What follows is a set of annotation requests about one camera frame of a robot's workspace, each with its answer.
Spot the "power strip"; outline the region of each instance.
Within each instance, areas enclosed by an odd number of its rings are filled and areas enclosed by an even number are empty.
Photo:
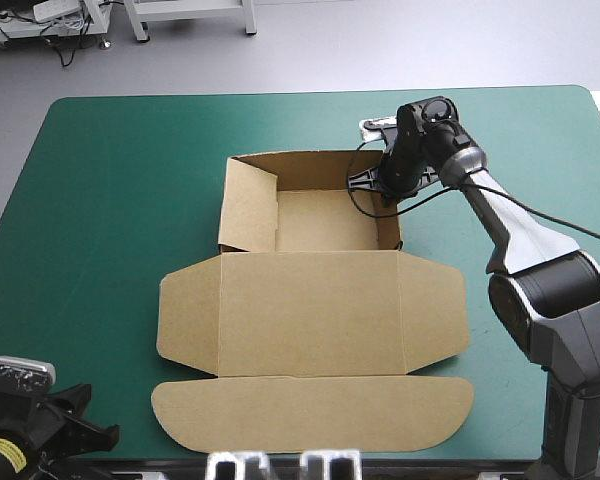
[[[47,0],[33,6],[33,17],[44,23],[80,10],[80,0]]]

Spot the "rounded cardboard flap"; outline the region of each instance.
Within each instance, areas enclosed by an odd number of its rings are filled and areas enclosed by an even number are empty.
[[[195,451],[414,451],[460,428],[473,386],[457,377],[235,377],[163,383],[151,401],[162,428]]]

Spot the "shelf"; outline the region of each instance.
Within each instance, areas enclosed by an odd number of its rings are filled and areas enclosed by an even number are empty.
[[[140,20],[179,20],[224,16],[242,10],[240,0],[160,0],[135,4]]]

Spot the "white floor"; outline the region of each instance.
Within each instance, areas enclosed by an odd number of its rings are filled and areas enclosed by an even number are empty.
[[[0,214],[49,105],[66,96],[579,84],[600,90],[600,0],[261,0],[239,18],[150,25],[62,70],[40,43],[0,51]]]

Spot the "yellow label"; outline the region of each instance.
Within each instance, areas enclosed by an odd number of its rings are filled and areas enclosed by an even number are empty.
[[[27,466],[27,457],[22,450],[15,443],[4,438],[0,438],[0,455],[9,460],[16,473],[20,473]]]

